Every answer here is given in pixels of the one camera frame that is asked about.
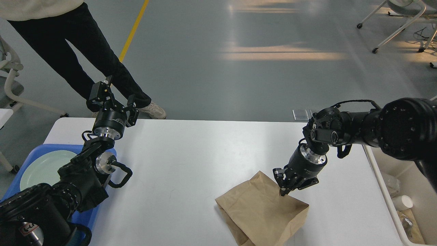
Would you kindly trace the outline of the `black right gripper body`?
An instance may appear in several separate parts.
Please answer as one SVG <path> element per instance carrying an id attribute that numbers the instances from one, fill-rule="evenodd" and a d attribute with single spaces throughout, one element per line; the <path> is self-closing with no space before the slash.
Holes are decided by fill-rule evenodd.
<path id="1" fill-rule="evenodd" d="M 326 165 L 326 155 L 318 155 L 307 147 L 307 144 L 300 143 L 286 166 L 286 176 L 290 184 L 295 178 L 318 178 L 318 174 Z"/>

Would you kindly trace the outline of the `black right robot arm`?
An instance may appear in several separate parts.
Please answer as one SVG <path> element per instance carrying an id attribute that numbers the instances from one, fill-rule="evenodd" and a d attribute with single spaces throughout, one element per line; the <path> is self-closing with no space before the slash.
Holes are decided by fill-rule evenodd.
<path id="1" fill-rule="evenodd" d="M 281 196 L 319 183 L 329 148 L 337 157 L 350 154 L 352 145 L 379 148 L 402 161 L 415 162 L 436 190 L 437 104 L 435 100 L 401 98 L 367 112 L 340 111 L 341 102 L 313 113 L 303 127 L 303 138 L 283 168 L 273 169 Z"/>

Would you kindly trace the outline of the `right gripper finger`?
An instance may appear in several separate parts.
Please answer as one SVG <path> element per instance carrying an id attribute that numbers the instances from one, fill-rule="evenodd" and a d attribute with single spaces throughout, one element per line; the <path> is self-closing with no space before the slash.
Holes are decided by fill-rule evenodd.
<path id="1" fill-rule="evenodd" d="M 290 181 L 287 178 L 286 174 L 288 172 L 288 168 L 273 168 L 273 177 L 276 183 L 278 184 L 280 190 L 279 193 L 283 197 L 285 195 L 288 195 L 291 191 L 290 189 Z"/>
<path id="2" fill-rule="evenodd" d="M 290 191 L 303 190 L 319 183 L 318 178 L 295 178 L 290 184 Z"/>

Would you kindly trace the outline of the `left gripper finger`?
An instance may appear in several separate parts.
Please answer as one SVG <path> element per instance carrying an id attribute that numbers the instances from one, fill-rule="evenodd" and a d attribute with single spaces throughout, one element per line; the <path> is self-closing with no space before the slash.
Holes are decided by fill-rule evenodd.
<path id="1" fill-rule="evenodd" d="M 111 92 L 112 76 L 106 77 L 103 81 L 93 84 L 86 106 L 91 112 L 103 110 L 114 110 L 114 95 Z"/>
<path id="2" fill-rule="evenodd" d="M 135 98 L 136 96 L 134 94 L 130 95 L 128 97 L 127 105 L 125 106 L 125 112 L 126 112 L 126 127 L 132 127 L 136 125 L 139 111 L 136 108 L 135 104 Z"/>

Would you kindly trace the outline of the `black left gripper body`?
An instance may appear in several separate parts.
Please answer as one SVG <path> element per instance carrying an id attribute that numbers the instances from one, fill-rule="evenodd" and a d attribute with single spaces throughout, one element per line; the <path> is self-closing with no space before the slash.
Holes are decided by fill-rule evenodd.
<path id="1" fill-rule="evenodd" d="M 101 109 L 93 125 L 93 134 L 99 137 L 108 137 L 119 140 L 123 137 L 126 128 L 125 106 L 114 103 L 114 110 Z"/>

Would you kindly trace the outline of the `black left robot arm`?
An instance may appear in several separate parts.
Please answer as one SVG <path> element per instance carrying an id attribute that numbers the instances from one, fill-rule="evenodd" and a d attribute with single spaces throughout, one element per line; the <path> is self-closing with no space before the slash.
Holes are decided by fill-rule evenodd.
<path id="1" fill-rule="evenodd" d="M 89 245 L 91 229 L 73 223 L 72 215 L 97 207 L 108 198 L 106 186 L 121 188 L 133 174 L 109 150 L 126 127 L 136 124 L 139 111 L 135 95 L 126 106 L 115 99 L 112 81 L 108 76 L 92 86 L 86 105 L 99 111 L 92 130 L 82 133 L 81 152 L 59 168 L 60 180 L 33 185 L 1 202 L 2 246 L 70 246 L 81 233 L 79 245 Z"/>

